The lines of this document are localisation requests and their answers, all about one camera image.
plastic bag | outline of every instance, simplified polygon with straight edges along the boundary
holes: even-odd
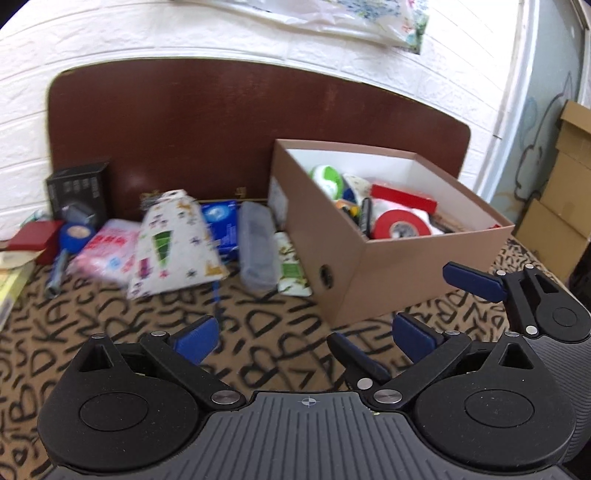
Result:
[[[186,0],[419,53],[430,0]]]
[[[70,261],[67,272],[126,286],[131,278],[140,228],[139,222],[108,220]]]
[[[228,272],[197,201],[184,190],[164,193],[142,222],[128,298],[178,290],[226,276]]]

patterned pouch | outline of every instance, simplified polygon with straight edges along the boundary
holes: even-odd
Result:
[[[144,217],[128,298],[179,290],[227,276],[197,201],[184,190],[164,193]]]

doorframe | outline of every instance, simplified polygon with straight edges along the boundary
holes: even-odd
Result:
[[[484,166],[480,170],[474,188],[474,191],[489,203],[495,195],[496,188],[509,159],[509,153],[519,129],[521,113],[525,106],[531,81],[535,47],[538,40],[540,1],[519,0],[510,74],[505,86],[492,140],[486,152]],[[582,78],[577,101],[591,107],[591,91],[587,82],[591,57],[591,31],[589,30],[591,23],[586,8],[581,3],[582,0],[570,0],[570,2],[577,12],[581,27],[585,30]]]

pink plastic bag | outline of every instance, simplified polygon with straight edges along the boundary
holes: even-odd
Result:
[[[68,273],[127,286],[141,223],[112,219],[68,266]]]

black box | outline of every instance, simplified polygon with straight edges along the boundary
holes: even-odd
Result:
[[[110,218],[106,192],[109,162],[57,170],[47,178],[53,218],[99,229]]]

